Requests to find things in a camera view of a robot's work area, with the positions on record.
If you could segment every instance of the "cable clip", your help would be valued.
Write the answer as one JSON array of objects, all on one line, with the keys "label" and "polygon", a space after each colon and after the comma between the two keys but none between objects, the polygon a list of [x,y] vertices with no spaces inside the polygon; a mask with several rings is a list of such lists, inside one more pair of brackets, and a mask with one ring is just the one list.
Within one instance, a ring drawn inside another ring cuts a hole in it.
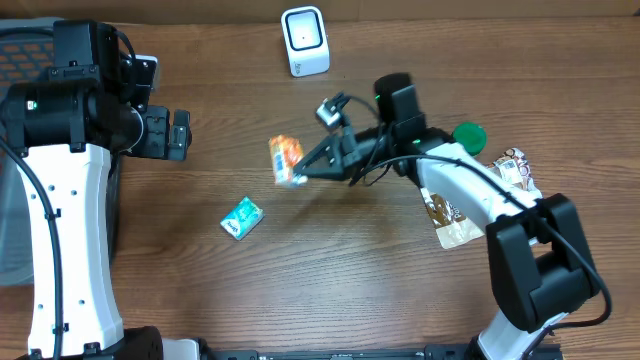
[{"label": "cable clip", "polygon": [[69,331],[69,323],[64,323],[63,326],[58,326],[58,327],[54,326],[53,329],[51,329],[51,333],[53,335],[58,335],[58,334],[62,335],[68,331]]},{"label": "cable clip", "polygon": [[55,214],[44,213],[44,218],[47,221],[53,221],[53,220],[55,220],[55,218],[58,218],[58,217],[62,217],[62,210],[60,210],[60,209],[56,209],[56,213]]}]

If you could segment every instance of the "small white device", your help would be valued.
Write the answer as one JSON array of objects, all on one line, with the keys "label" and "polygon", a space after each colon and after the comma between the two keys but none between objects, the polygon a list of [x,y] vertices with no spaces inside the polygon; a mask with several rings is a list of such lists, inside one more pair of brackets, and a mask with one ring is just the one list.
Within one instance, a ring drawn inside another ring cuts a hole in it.
[{"label": "small white device", "polygon": [[329,70],[329,44],[320,10],[315,6],[289,9],[282,14],[281,22],[291,75],[300,77]]}]

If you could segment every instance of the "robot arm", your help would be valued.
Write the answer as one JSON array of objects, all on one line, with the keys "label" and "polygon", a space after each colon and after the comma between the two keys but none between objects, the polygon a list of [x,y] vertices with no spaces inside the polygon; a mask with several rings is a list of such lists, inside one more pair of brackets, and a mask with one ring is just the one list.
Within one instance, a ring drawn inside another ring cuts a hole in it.
[{"label": "robot arm", "polygon": [[[388,164],[485,228],[492,290],[500,311],[468,352],[491,360],[528,356],[525,352],[538,344],[545,330],[600,291],[584,263],[547,229],[561,234],[593,268],[575,207],[561,194],[536,200],[488,171],[449,134],[427,128],[408,75],[386,76],[374,88],[382,131],[379,127],[355,134],[341,111],[344,96],[338,95],[317,115],[331,131],[343,127],[342,136],[328,136],[294,172],[338,181],[353,178],[353,184],[371,169]],[[552,251],[534,258],[530,245],[550,241]]]},{"label": "robot arm", "polygon": [[[119,51],[119,39],[130,55]],[[178,343],[168,342],[165,349],[152,327],[124,330],[116,307],[106,239],[107,180],[112,159],[121,154],[184,160],[191,143],[189,113],[176,110],[171,125],[166,108],[148,105],[157,59],[136,57],[126,36],[111,25],[58,21],[53,43],[55,61],[46,80],[14,84],[0,109],[8,151],[42,183],[58,226],[61,269],[54,265],[48,220],[33,179],[21,171],[34,264],[28,356],[58,355],[54,345],[62,335],[63,358],[162,358],[163,349],[170,353]],[[52,297],[60,288],[61,299]],[[56,326],[60,313],[64,321]]]}]

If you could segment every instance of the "wooden table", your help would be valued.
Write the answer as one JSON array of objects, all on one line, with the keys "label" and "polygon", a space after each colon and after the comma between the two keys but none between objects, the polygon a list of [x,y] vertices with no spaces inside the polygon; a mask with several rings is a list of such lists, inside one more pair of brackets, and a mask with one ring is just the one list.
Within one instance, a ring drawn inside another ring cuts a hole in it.
[{"label": "wooden table", "polygon": [[[544,194],[577,204],[614,315],[550,340],[567,359],[640,357],[637,18],[330,23],[331,70],[302,79],[279,24],[121,29],[160,59],[152,103],[191,111],[193,126],[185,163],[125,159],[112,281],[126,327],[270,351],[466,343],[486,327],[485,241],[443,250],[407,179],[273,184],[270,136],[311,149],[325,97],[371,98],[378,77],[408,71],[430,125],[482,124],[481,161],[519,147]],[[374,124],[349,111],[359,129]],[[218,223],[245,195],[266,218],[238,242]],[[3,359],[25,351],[32,296],[0,289]]]}]

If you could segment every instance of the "green bottle cap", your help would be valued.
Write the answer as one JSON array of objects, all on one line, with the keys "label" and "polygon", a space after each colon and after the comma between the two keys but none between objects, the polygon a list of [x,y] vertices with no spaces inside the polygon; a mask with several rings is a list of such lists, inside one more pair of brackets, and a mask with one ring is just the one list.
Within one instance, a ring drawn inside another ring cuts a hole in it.
[{"label": "green bottle cap", "polygon": [[480,154],[484,146],[487,145],[487,133],[482,126],[471,122],[462,123],[453,130],[453,137],[464,146],[469,155]]}]

